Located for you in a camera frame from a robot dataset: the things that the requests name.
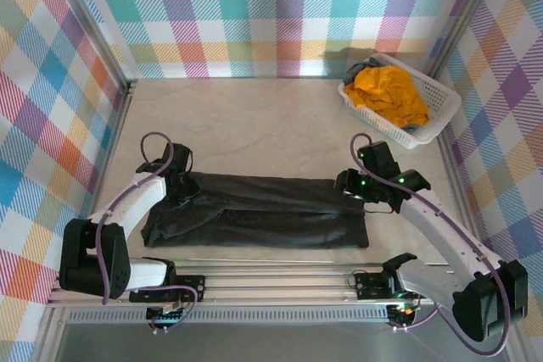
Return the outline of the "dark grey t-shirt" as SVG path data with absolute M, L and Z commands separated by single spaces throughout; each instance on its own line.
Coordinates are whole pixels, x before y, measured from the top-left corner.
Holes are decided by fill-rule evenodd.
M 330 179 L 193 173 L 199 193 L 155 204 L 141 230 L 148 248 L 367 248 L 362 206 Z

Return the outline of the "orange t-shirt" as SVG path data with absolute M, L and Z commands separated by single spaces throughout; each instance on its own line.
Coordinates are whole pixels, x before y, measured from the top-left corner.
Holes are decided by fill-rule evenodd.
M 430 121 L 428 106 L 411 75 L 398 66 L 366 67 L 344 92 L 357 108 L 368 108 L 399 128 Z

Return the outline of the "white plastic mesh basket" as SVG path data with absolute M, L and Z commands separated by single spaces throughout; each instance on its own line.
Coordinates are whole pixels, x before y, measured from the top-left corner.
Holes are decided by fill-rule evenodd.
M 357 108 L 344 92 L 346 85 L 343 82 L 339 84 L 339 95 L 344 99 L 345 107 L 354 116 L 378 129 L 405 148 L 413 149 L 433 141 L 444 130 L 460 107 L 462 100 L 456 92 L 387 54 L 375 53 L 365 62 L 368 64 L 378 62 L 380 67 L 392 65 L 406 70 L 411 75 L 419 95 L 428 106 L 430 121 L 426 125 L 420 126 L 415 133 L 409 134 L 370 109 Z

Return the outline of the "grey crumpled garment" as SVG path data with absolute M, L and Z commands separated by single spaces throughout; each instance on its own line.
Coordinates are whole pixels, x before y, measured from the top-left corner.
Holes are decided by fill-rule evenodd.
M 349 85 L 354 82 L 359 72 L 364 70 L 368 66 L 367 62 L 357 63 L 352 65 L 344 74 L 343 83 Z

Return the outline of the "control board with orange part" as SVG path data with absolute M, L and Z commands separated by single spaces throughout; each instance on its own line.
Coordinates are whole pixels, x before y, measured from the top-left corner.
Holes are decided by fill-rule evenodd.
M 415 304 L 389 304 L 387 316 L 391 326 L 410 326 L 415 322 L 418 307 Z

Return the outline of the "control board with green light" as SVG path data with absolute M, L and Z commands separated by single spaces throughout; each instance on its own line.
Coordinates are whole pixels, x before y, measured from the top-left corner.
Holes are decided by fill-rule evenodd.
M 153 329 L 172 328 L 184 316 L 185 308 L 181 305 L 175 305 L 172 309 L 167 307 L 147 307 L 145 319 Z

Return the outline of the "aluminium side rail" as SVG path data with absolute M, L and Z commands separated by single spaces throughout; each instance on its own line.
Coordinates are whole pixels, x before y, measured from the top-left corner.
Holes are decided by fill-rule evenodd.
M 457 219 L 480 241 L 479 230 L 476 226 L 474 212 L 469 203 L 467 193 L 464 190 L 461 172 L 457 166 L 456 159 L 446 134 L 442 131 L 436 138 L 441 157 L 445 166 L 445 173 L 453 197 Z
M 118 225 L 103 225 L 106 215 L 103 209 L 98 209 L 97 201 L 132 94 L 133 91 L 121 93 L 120 107 L 113 113 L 106 128 L 106 144 L 98 155 L 98 170 L 91 176 L 91 194 L 85 198 L 82 212 L 64 228 L 59 285 L 65 290 L 117 298 L 121 288 L 126 286 L 127 278 L 121 277 L 128 271 L 126 244 L 122 242 Z M 115 276 L 121 277 L 121 282 L 115 283 L 112 289 L 109 289 L 107 282 L 109 269 L 114 270 Z

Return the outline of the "wide aluminium base rail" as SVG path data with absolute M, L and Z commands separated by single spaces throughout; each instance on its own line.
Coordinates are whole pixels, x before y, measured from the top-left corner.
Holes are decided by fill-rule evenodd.
M 173 287 L 167 292 L 125 292 L 106 302 L 99 296 L 63 290 L 58 282 L 48 299 L 50 307 L 86 307 L 132 304 L 158 306 L 182 301 L 182 289 L 197 293 L 177 283 L 179 276 L 204 275 L 206 288 L 199 304 L 211 305 L 336 305 L 355 302 L 398 304 L 404 297 L 397 290 L 385 298 L 358 300 L 354 274 L 380 273 L 379 263 L 326 262 L 186 262 L 173 267 Z

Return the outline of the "aluminium frame post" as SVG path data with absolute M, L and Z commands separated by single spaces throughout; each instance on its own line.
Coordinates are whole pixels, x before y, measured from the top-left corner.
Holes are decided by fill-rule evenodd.
M 83 30 L 89 35 L 92 44 L 103 58 L 106 68 L 113 75 L 120 89 L 129 94 L 137 84 L 138 74 L 134 58 L 120 33 L 115 18 L 105 0 L 93 0 L 104 20 L 106 30 L 102 30 L 92 14 L 87 0 L 67 0 Z
M 428 56 L 425 73 L 437 79 L 467 29 L 482 0 L 455 0 L 447 11 L 444 27 Z

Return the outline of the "aluminium frame leg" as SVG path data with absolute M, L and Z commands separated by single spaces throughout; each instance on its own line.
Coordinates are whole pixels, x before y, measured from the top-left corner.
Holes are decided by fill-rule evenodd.
M 47 309 L 47 315 L 42 349 L 39 353 L 38 362 L 55 362 L 64 329 L 70 316 L 70 309 L 66 307 Z

